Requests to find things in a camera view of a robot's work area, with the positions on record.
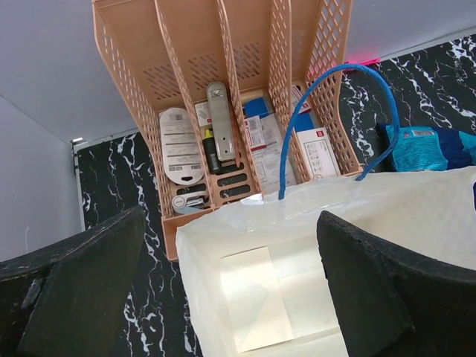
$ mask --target paper label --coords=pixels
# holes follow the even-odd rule
[[[193,184],[203,176],[199,145],[187,111],[172,108],[160,117],[162,155],[167,177],[177,184]],[[188,181],[182,177],[191,176]]]
[[[435,135],[432,130],[412,130],[414,136],[432,136]]]

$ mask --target white paper bag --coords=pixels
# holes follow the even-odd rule
[[[476,269],[476,168],[321,179],[226,205],[177,232],[207,357],[346,356],[316,239],[323,210],[429,257]]]

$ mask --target paper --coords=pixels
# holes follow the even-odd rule
[[[253,151],[261,188],[265,193],[273,193],[280,188],[280,157],[283,139],[273,114],[261,119],[266,148]],[[289,160],[286,159],[286,186],[296,184],[296,178]]]
[[[336,328],[337,317],[316,238],[273,244],[268,251],[294,338]]]
[[[255,115],[245,119],[246,141],[251,151],[264,149],[266,147],[265,135],[260,122],[260,116]]]
[[[268,248],[235,254],[221,262],[237,352],[293,339]]]

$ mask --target white wall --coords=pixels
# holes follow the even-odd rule
[[[90,0],[2,1],[0,94],[64,142],[134,122],[94,41]]]
[[[475,25],[475,0],[354,0],[347,59],[409,53],[476,33]]]
[[[475,25],[475,0],[354,0],[347,57],[384,57]],[[64,142],[134,127],[97,53],[89,0],[2,1],[0,48],[0,94]]]
[[[79,232],[71,147],[0,97],[0,262]]]

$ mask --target black marble floor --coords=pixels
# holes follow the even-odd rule
[[[476,35],[375,66],[395,94],[402,125],[430,125],[476,134]],[[361,163],[379,154],[374,126],[390,122],[376,82],[344,75],[341,119]],[[187,308],[179,265],[165,257],[157,182],[139,134],[78,152],[87,228],[139,204],[147,232],[124,307],[115,356],[201,356]]]

